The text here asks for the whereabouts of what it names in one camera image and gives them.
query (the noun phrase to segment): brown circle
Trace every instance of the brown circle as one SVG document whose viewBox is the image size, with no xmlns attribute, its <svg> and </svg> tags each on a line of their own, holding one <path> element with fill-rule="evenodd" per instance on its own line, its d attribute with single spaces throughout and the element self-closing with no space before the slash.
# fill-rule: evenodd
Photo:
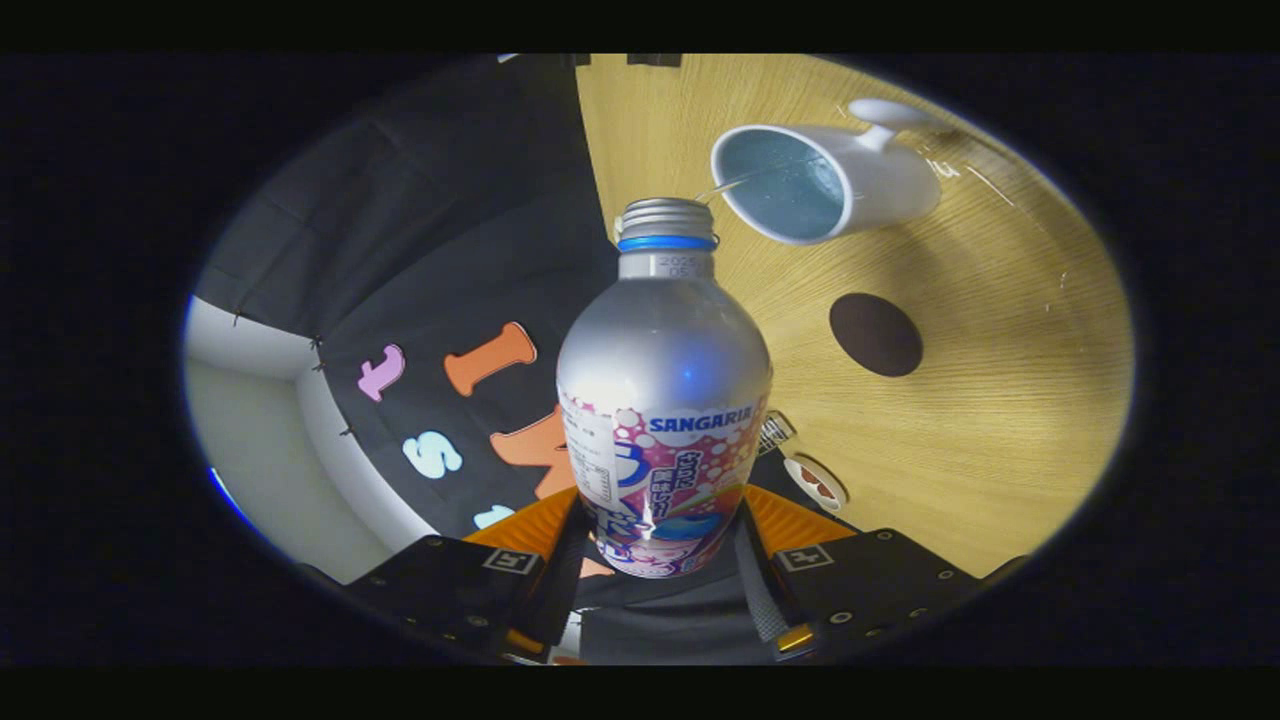
<svg viewBox="0 0 1280 720">
<path fill-rule="evenodd" d="M 908 375 L 924 357 L 924 341 L 915 323 L 883 297 L 846 295 L 831 305 L 829 322 L 840 347 L 878 375 Z"/>
</svg>

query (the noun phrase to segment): wooden surface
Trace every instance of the wooden surface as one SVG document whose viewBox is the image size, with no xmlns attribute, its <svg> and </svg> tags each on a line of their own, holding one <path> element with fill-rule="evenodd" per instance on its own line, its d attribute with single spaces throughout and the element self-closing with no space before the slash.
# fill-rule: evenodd
<svg viewBox="0 0 1280 720">
<path fill-rule="evenodd" d="M 794 247 L 713 200 L 717 278 L 760 325 L 771 405 L 847 488 L 840 515 L 855 527 L 897 528 L 986 575 L 1079 507 L 1128 418 L 1133 333 L 1102 242 L 1034 168 L 942 108 L 809 56 L 685 55 L 657 68 L 593 54 L 577 81 L 611 237 L 632 200 L 710 188 L 712 143 L 736 126 L 861 132 L 846 105 L 883 97 L 959 128 L 900 136 L 942 184 L 938 209 L 904 225 Z M 840 348 L 828 309 L 850 292 L 915 322 L 914 373 L 876 375 Z"/>
</svg>

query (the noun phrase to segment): nutrition label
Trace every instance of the nutrition label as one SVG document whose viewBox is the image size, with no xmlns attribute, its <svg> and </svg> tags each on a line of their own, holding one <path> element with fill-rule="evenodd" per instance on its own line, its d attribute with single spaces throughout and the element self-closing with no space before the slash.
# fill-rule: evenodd
<svg viewBox="0 0 1280 720">
<path fill-rule="evenodd" d="M 596 505 L 617 507 L 613 419 L 579 407 L 563 395 L 561 409 L 564 413 L 564 445 L 579 489 Z"/>
</svg>

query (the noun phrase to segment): silver bottle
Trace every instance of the silver bottle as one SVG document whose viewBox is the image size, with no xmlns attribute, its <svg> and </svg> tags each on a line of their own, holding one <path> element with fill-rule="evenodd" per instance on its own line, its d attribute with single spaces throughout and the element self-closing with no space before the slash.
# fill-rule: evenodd
<svg viewBox="0 0 1280 720">
<path fill-rule="evenodd" d="M 618 282 L 570 329 L 557 386 L 600 553 L 622 573 L 673 578 L 723 541 L 773 370 L 759 328 L 716 284 L 707 205 L 639 200 L 621 225 Z"/>
</svg>

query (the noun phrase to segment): white mug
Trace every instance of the white mug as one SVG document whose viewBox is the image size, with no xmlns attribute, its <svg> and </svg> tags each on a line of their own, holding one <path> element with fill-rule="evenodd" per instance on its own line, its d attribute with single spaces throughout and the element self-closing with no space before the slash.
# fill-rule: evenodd
<svg viewBox="0 0 1280 720">
<path fill-rule="evenodd" d="M 919 218 L 938 204 L 938 178 L 914 150 L 893 142 L 899 131 L 938 128 L 925 113 L 887 100 L 855 100 L 850 111 L 872 129 L 815 126 L 742 126 L 712 147 L 717 187 L 758 232 L 788 245 Z"/>
</svg>

